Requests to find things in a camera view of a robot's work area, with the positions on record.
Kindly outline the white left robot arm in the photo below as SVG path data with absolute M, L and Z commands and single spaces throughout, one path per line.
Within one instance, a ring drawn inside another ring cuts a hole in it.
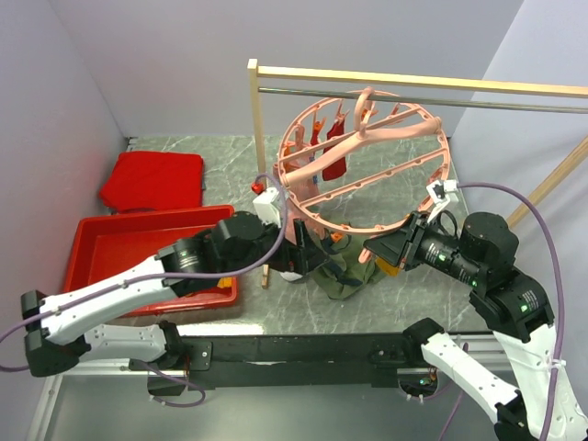
M 160 369 L 177 367 L 186 359 L 187 348 L 174 324 L 131 328 L 111 326 L 109 321 L 143 306 L 213 288 L 225 277 L 263 265 L 307 275 L 328 257 L 302 220 L 294 220 L 293 225 L 295 238 L 289 241 L 281 225 L 238 211 L 94 285 L 52 296 L 37 290 L 23 294 L 28 371 L 43 378 L 81 362 L 116 358 Z

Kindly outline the mustard yellow sock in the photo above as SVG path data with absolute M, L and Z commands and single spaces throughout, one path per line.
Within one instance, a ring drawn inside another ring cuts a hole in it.
M 398 276 L 400 269 L 397 266 L 393 266 L 392 264 L 388 263 L 381 257 L 377 257 L 375 259 L 375 264 L 382 271 L 389 277 L 396 277 Z
M 234 284 L 235 284 L 234 277 L 223 277 L 217 283 L 217 287 L 222 288 L 222 289 L 232 288 Z

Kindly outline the pink patterned sock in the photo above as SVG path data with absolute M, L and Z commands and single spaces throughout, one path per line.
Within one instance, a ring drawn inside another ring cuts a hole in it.
M 288 141 L 285 147 L 280 148 L 280 153 L 284 156 L 291 154 L 291 152 L 297 152 L 299 150 L 298 147 L 294 146 L 292 141 Z M 291 171 L 297 170 L 311 161 L 309 155 L 301 156 L 293 161 L 290 161 L 284 164 L 284 169 L 287 173 Z M 306 200 L 308 198 L 314 198 L 319 194 L 318 184 L 314 182 L 312 177 L 306 179 L 305 181 L 300 181 L 295 186 L 289 188 L 289 194 L 294 195 L 298 201 Z M 303 213 L 292 204 L 291 201 L 288 202 L 288 221 L 287 221 L 287 228 L 286 228 L 286 239 L 291 243 L 296 244 L 296 236 L 294 231 L 294 224 L 293 221 L 295 219 L 302 219 L 305 222 L 307 230 L 309 232 L 315 233 L 319 237 L 323 236 L 322 230 L 323 226 L 317 223 L 313 219 L 309 219 Z M 287 282 L 298 282 L 303 279 L 303 276 L 292 273 L 292 272 L 281 272 L 280 276 L 286 280 Z

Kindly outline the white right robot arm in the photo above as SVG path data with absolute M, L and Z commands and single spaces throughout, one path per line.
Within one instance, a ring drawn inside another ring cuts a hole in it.
M 492 374 L 429 318 L 403 332 L 408 363 L 446 374 L 487 414 L 500 440 L 584 440 L 587 417 L 555 357 L 548 295 L 515 267 L 518 244 L 499 215 L 470 214 L 460 235 L 451 235 L 439 221 L 414 212 L 399 229 L 364 247 L 395 268 L 427 265 L 469 286 L 469 302 L 502 346 L 516 383 Z

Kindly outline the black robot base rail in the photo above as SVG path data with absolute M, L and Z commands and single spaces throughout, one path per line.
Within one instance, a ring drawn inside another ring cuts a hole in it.
M 394 388 L 431 368 L 401 333 L 183 336 L 183 351 L 162 364 L 204 390 L 240 387 L 369 385 Z

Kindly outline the pink round clip hanger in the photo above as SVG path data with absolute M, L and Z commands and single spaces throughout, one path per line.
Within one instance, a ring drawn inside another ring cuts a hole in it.
M 447 136 L 442 128 L 442 120 L 433 116 L 425 108 L 418 104 L 399 102 L 396 103 L 388 116 L 372 122 L 371 117 L 377 114 L 375 109 L 379 98 L 394 98 L 389 92 L 377 91 L 371 87 L 363 91 L 355 91 L 352 97 L 356 99 L 353 110 L 351 129 L 340 130 L 332 137 L 322 137 L 321 131 L 326 122 L 325 119 L 317 119 L 319 112 L 327 106 L 337 105 L 334 124 L 343 127 L 346 124 L 348 113 L 343 111 L 343 99 L 341 97 L 326 97 L 303 110 L 286 129 L 277 148 L 277 176 L 286 190 L 295 186 L 300 181 L 312 177 L 323 177 L 327 169 L 337 165 L 348 158 L 351 153 L 373 144 L 387 141 L 404 141 L 415 138 L 433 136 L 438 146 L 428 153 L 424 153 L 408 161 L 394 165 L 374 175 L 357 179 L 349 184 L 336 187 L 326 192 L 321 192 L 314 198 L 298 201 L 294 195 L 290 195 L 292 204 L 309 219 L 315 220 L 330 232 L 352 234 L 365 237 L 373 237 L 383 233 L 392 232 L 399 228 L 402 220 L 389 224 L 375 223 L 371 227 L 352 227 L 348 224 L 333 223 L 323 218 L 318 212 L 313 211 L 323 203 L 331 202 L 337 197 L 360 190 L 369 185 L 374 185 L 384 179 L 389 179 L 397 174 L 410 170 L 416 166 L 422 166 L 433 160 L 440 159 L 441 164 L 428 178 L 432 183 L 436 180 L 446 180 L 449 177 L 451 155 Z M 285 147 L 288 141 L 292 141 L 297 152 L 284 156 L 280 148 Z M 309 155 L 311 161 L 305 166 L 287 173 L 284 164 L 301 156 Z

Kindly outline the olive green sock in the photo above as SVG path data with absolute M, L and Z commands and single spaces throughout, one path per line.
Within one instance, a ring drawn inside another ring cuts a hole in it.
M 346 300 L 386 277 L 374 260 L 359 262 L 363 251 L 361 236 L 344 235 L 336 241 L 331 234 L 320 239 L 318 245 L 328 260 L 311 272 L 311 278 L 331 300 Z

